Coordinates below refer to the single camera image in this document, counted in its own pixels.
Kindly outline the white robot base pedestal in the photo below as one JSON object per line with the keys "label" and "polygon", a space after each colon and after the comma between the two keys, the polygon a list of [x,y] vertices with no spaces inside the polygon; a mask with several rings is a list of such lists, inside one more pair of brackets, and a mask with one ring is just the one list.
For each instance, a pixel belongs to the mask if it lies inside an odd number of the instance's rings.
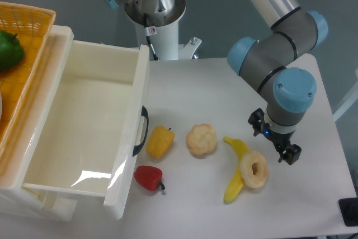
{"label": "white robot base pedestal", "polygon": [[193,36],[179,42],[179,21],[186,11],[186,0],[130,0],[125,12],[135,26],[139,46],[149,47],[150,60],[196,58],[202,40]]}

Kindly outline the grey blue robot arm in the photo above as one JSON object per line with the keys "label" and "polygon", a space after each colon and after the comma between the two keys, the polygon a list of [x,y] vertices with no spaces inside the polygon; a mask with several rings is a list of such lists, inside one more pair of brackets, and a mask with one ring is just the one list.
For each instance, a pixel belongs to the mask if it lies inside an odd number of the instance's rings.
{"label": "grey blue robot arm", "polygon": [[[185,0],[104,0],[111,8],[123,5],[135,24],[138,45],[146,45],[151,60],[190,59],[198,39],[178,42],[178,23],[186,11]],[[319,45],[328,34],[325,18],[303,12],[296,0],[251,0],[270,27],[269,37],[238,40],[227,55],[229,66],[266,102],[248,119],[255,134],[271,141],[280,161],[293,164],[301,148],[290,141],[297,124],[316,93],[313,76],[290,63]]]}

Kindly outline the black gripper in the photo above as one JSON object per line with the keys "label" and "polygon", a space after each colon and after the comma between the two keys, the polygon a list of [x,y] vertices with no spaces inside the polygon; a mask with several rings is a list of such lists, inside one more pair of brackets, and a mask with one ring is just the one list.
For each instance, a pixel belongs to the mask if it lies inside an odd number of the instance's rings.
{"label": "black gripper", "polygon": [[289,133],[278,133],[274,127],[264,121],[264,112],[261,108],[256,109],[248,118],[248,123],[252,126],[253,135],[263,134],[266,139],[271,141],[279,153],[278,162],[286,162],[288,165],[294,164],[300,157],[302,149],[296,144],[290,144],[291,136],[294,131]]}

